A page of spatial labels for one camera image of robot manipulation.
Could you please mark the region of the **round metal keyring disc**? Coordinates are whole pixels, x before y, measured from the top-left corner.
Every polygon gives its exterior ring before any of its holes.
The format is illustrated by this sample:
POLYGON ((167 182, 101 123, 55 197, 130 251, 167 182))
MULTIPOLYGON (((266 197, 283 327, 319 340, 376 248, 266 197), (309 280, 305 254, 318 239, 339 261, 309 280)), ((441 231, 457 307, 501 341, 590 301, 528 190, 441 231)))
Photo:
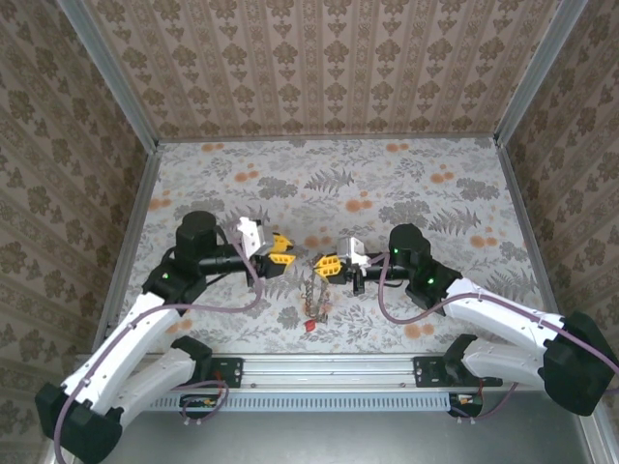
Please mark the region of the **round metal keyring disc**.
POLYGON ((312 274, 304 281, 302 297, 303 314, 315 323, 326 324, 331 304, 329 282, 317 274, 312 274))

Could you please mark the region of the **long aluminium base rail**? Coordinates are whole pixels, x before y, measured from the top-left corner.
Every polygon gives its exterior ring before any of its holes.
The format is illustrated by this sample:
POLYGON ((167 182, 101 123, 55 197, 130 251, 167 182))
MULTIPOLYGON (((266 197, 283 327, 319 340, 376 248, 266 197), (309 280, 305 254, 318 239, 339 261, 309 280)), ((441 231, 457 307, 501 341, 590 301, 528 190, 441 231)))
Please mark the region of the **long aluminium base rail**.
POLYGON ((457 380, 448 374, 441 356, 429 354, 215 354, 211 370, 229 380, 234 390, 244 392, 464 392, 479 386, 502 391, 514 382, 527 391, 543 389, 541 380, 503 372, 489 374, 482 381, 466 373, 457 380))

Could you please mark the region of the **aluminium frame rail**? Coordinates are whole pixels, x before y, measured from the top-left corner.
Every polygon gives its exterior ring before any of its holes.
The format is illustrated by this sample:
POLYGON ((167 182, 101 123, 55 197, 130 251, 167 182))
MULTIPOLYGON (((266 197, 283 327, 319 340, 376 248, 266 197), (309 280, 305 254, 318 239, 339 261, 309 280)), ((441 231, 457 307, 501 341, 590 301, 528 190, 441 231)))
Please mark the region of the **aluminium frame rail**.
POLYGON ((511 161, 507 149, 504 145, 496 142, 497 156, 499 158, 504 177, 506 180, 507 188, 510 192, 514 209, 516 212, 516 218, 519 228, 530 258, 533 272, 536 276, 538 286, 541 293, 542 302, 547 311, 558 313, 559 309, 554 298, 550 281, 545 269, 545 263, 540 252, 533 227, 531 225, 530 218, 528 216, 526 206, 516 179, 516 174, 512 167, 511 161))
POLYGON ((96 339, 104 338, 115 318, 120 314, 127 292, 133 262, 139 245, 144 220, 146 219, 150 200, 157 182, 161 153, 156 146, 149 153, 144 166, 143 175, 136 193, 132 213, 127 225, 125 237, 110 281, 108 293, 103 305, 102 316, 98 326, 96 339))

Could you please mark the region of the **aluminium frame post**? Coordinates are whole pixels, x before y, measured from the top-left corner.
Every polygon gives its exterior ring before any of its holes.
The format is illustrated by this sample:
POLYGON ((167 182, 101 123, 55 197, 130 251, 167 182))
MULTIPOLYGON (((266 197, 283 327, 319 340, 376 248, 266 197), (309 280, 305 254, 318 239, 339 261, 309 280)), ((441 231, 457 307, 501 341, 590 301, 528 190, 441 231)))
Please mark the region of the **aluminium frame post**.
POLYGON ((514 135, 518 124, 532 104, 559 52, 574 29, 586 3, 587 0, 560 0, 494 133, 495 142, 499 147, 506 147, 514 135))
POLYGON ((101 28, 88 11, 83 0, 57 0, 60 8, 83 43, 91 60, 100 72, 133 131, 148 155, 157 151, 159 137, 122 70, 120 59, 103 37, 101 28))

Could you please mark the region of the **grey metal panel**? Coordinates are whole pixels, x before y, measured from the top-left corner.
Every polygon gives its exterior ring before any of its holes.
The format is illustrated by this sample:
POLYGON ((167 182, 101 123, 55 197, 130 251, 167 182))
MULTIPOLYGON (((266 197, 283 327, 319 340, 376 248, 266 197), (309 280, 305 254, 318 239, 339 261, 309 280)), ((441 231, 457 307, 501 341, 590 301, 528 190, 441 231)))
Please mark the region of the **grey metal panel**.
POLYGON ((490 419, 445 413, 141 415, 104 464, 593 464, 578 420, 520 394, 490 419))

